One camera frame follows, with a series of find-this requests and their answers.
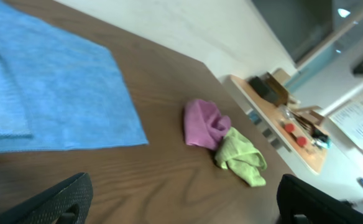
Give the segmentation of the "blue microfiber cloth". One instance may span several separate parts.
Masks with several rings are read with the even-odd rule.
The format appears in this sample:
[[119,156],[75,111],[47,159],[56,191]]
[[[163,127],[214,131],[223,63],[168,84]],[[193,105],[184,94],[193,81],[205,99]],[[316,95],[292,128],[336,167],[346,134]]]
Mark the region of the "blue microfiber cloth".
[[110,51],[0,1],[0,153],[142,144]]

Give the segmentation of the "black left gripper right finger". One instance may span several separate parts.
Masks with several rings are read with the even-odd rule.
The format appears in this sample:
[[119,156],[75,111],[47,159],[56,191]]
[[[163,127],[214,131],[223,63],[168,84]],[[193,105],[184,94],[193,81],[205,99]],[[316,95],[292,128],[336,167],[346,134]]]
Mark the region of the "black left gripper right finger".
[[337,200],[291,174],[285,174],[278,185],[277,205],[282,223],[297,223],[303,215],[311,223],[361,223],[363,213],[352,203]]

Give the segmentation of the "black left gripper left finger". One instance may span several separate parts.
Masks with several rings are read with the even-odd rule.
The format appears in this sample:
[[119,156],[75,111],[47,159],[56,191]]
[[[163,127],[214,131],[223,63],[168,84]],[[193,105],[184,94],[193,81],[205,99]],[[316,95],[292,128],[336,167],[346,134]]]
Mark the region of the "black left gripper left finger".
[[77,173],[0,214],[2,224],[84,224],[93,199],[89,174]]

